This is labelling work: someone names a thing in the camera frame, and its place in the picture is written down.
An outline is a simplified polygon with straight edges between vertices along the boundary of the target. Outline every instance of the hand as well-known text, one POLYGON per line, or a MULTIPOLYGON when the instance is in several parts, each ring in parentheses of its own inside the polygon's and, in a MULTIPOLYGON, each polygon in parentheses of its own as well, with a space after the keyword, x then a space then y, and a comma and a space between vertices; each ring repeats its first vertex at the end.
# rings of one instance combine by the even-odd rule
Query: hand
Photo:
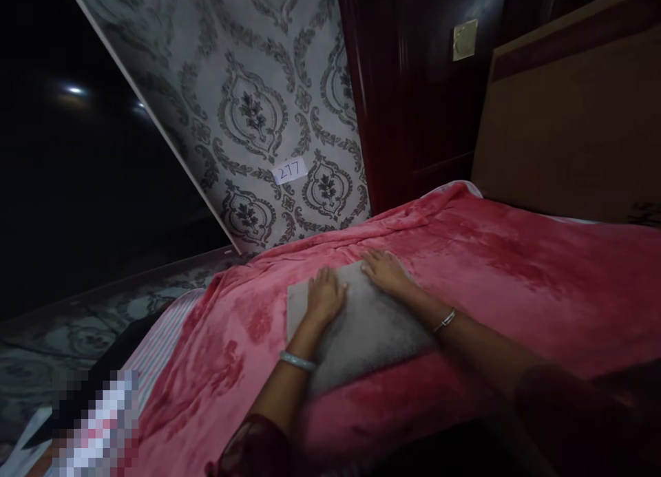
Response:
POLYGON ((308 310, 304 320, 327 327, 342 309, 347 287, 346 283, 338 285, 335 269, 319 269, 317 277, 308 282, 308 310))
POLYGON ((366 262, 361 270, 367 274, 381 291, 394 297, 401 296, 411 286, 416 286, 411 281, 404 269, 399 265, 397 258, 390 252, 370 249, 360 254, 366 262))

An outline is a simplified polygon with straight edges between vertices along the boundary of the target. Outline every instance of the cardboard box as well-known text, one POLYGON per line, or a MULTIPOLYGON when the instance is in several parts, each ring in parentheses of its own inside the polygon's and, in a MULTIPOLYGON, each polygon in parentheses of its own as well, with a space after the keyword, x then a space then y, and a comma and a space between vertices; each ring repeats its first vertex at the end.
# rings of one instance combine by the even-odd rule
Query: cardboard box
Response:
POLYGON ((472 181, 541 213, 661 225, 661 0, 597 0, 494 51, 472 181))

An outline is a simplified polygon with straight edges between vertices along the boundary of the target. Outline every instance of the person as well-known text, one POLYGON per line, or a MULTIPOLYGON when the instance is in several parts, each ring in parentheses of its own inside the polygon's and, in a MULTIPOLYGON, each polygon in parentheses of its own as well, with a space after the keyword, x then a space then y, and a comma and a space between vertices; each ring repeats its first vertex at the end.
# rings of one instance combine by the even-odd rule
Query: person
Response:
MULTIPOLYGON (((405 304, 513 406, 525 429, 561 476, 659 475, 641 457, 641 425, 630 411, 590 384, 434 297, 409 279, 389 252, 361 254, 363 272, 405 304)), ((321 268, 310 279, 308 307, 239 429, 207 477, 288 476, 290 441, 310 377, 308 362, 325 329, 342 309, 347 284, 321 268)))

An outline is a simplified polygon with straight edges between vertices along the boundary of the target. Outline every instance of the bedding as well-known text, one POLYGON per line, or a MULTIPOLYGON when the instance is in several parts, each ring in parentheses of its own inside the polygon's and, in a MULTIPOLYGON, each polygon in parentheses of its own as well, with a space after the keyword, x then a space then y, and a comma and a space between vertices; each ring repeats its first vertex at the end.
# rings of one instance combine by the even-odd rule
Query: bedding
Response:
MULTIPOLYGON (((365 262, 337 269, 340 282, 350 283, 344 309, 328 327, 317 348, 318 367, 310 377, 308 396, 347 384, 380 368, 408 360, 435 347, 434 337, 406 310, 380 291, 360 270, 365 262)), ((308 306, 308 282, 287 290, 287 342, 308 306)))
MULTIPOLYGON (((216 275, 140 418, 136 475, 199 475, 285 346, 287 286, 386 248, 431 293, 583 378, 661 357, 661 232, 559 222, 456 183, 216 275)), ((313 399, 300 449, 327 465, 384 454, 479 415, 490 391, 442 351, 313 399)))
MULTIPOLYGON (((173 301, 122 367, 124 372, 138 371, 138 400, 136 403, 138 415, 142 413, 156 379, 172 354, 181 334, 184 319, 203 295, 203 289, 194 289, 173 301)), ((51 477, 56 473, 56 468, 51 467, 44 477, 51 477)))

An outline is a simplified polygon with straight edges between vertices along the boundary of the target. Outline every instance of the silver bracelet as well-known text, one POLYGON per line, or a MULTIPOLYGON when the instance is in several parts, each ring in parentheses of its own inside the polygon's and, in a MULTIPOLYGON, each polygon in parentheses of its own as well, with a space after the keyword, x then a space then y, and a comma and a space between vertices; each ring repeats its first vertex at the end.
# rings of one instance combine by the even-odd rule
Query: silver bracelet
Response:
POLYGON ((307 372, 314 372, 317 369, 316 363, 313 363, 309 360, 304 360, 301 357, 297 357, 296 355, 291 354, 290 352, 284 350, 280 352, 280 358, 283 361, 290 363, 294 367, 298 367, 307 372))
POLYGON ((436 334, 442 328, 447 327, 448 324, 452 322, 452 319, 454 319, 455 315, 457 315, 457 309, 455 307, 452 307, 452 310, 450 311, 450 315, 448 315, 445 319, 443 319, 443 321, 434 328, 432 334, 436 334))

